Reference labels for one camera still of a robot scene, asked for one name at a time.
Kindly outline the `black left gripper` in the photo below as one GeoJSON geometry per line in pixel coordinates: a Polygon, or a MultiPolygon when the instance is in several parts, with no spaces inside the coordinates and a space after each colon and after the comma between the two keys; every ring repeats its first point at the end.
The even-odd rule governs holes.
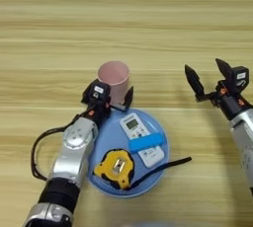
{"type": "Polygon", "coordinates": [[[117,110],[125,113],[131,105],[132,98],[133,87],[130,87],[125,95],[125,102],[123,105],[110,105],[109,103],[89,104],[82,117],[92,120],[98,127],[100,127],[110,117],[112,110],[117,110]]]}

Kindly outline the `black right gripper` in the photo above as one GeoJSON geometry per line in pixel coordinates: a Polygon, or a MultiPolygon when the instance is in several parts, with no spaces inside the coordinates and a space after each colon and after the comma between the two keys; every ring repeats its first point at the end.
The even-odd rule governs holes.
{"type": "MultiPolygon", "coordinates": [[[[226,80],[230,79],[232,73],[230,65],[219,58],[215,62],[223,77],[226,80]]],[[[214,107],[221,109],[228,120],[232,120],[237,115],[253,109],[253,105],[247,102],[239,93],[229,89],[224,81],[218,81],[215,90],[206,94],[199,75],[192,67],[185,65],[185,74],[197,101],[210,101],[214,107]]]]}

